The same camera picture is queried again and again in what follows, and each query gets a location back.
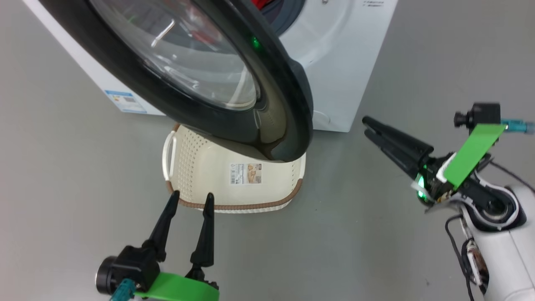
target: green strip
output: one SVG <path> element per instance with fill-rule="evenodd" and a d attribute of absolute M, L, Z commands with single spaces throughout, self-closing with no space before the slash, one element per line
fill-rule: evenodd
<path fill-rule="evenodd" d="M 457 189 L 477 163 L 505 131 L 502 124 L 478 124 L 444 171 L 444 177 Z"/>
<path fill-rule="evenodd" d="M 219 300 L 219 291 L 208 284 L 169 273 L 160 273 L 148 292 L 137 291 L 135 295 L 165 301 Z"/>

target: white washing machine body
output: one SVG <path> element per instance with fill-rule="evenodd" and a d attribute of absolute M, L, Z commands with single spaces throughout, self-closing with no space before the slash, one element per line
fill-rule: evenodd
<path fill-rule="evenodd" d="M 39 0 L 24 2 L 119 109 L 163 115 L 84 50 Z M 350 130 L 396 4 L 397 0 L 307 0 L 280 36 L 289 56 L 307 75 L 315 130 Z M 118 102 L 116 91 L 132 97 Z"/>

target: floor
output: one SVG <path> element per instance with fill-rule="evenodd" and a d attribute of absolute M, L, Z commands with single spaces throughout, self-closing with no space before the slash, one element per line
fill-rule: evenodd
<path fill-rule="evenodd" d="M 395 125 L 441 155 L 467 137 L 452 119 L 472 102 L 535 119 L 534 15 L 530 0 L 400 0 L 353 129 L 315 133 L 292 203 L 216 216 L 206 273 L 221 301 L 467 300 L 444 232 L 450 212 L 424 215 L 358 120 Z M 2 1 L 0 28 L 2 296 L 106 300 L 94 288 L 100 262 L 141 244 L 169 197 L 160 162 L 173 122 L 119 112 L 20 0 Z M 510 135 L 494 154 L 535 182 L 533 149 Z M 189 270 L 201 224 L 180 208 L 165 271 Z"/>

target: white basket handle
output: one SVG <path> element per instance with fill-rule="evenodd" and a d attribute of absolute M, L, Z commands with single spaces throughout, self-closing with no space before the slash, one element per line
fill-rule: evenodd
<path fill-rule="evenodd" d="M 171 133 L 167 135 L 164 142 L 164 149 L 162 151 L 162 172 L 164 173 L 164 179 L 166 181 L 169 181 L 170 177 L 173 176 L 174 156 L 177 152 L 177 138 L 174 136 L 175 133 L 175 131 L 171 131 Z M 167 159 L 169 158 L 169 147 L 171 142 L 173 142 L 173 146 L 171 150 L 171 164 L 169 164 Z"/>

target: beige plastic basket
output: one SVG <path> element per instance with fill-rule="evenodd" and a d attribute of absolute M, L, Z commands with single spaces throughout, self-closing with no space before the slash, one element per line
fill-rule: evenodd
<path fill-rule="evenodd" d="M 165 140 L 162 169 L 169 192 L 180 191 L 181 205 L 201 209 L 212 192 L 216 212 L 259 213 L 282 209 L 297 194 L 305 155 L 290 163 L 259 161 L 176 125 Z"/>

